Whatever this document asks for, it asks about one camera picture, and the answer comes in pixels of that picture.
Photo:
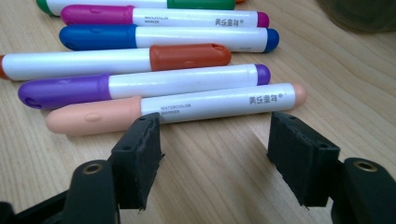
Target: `wood grain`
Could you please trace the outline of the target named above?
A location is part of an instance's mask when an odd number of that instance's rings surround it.
[[[299,82],[307,102],[288,111],[342,149],[396,177],[396,33],[362,34],[331,22],[314,0],[247,0],[278,30],[267,54],[234,53],[231,64],[264,63],[272,83]],[[0,54],[66,51],[62,21],[35,1],[0,2]],[[0,201],[16,212],[68,189],[84,161],[107,159],[123,133],[68,137],[47,130],[49,111],[24,106],[21,82],[0,80]],[[166,124],[166,154],[144,212],[123,223],[332,223],[325,208],[301,207],[266,158],[270,114]]]

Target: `brass screw hole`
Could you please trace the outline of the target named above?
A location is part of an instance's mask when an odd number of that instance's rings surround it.
[[[84,169],[82,170],[82,173],[85,175],[93,175],[93,174],[101,171],[102,168],[103,168],[102,164],[94,163],[94,164],[84,167]]]
[[[367,161],[354,161],[353,164],[359,169],[367,172],[376,172],[378,168]]]

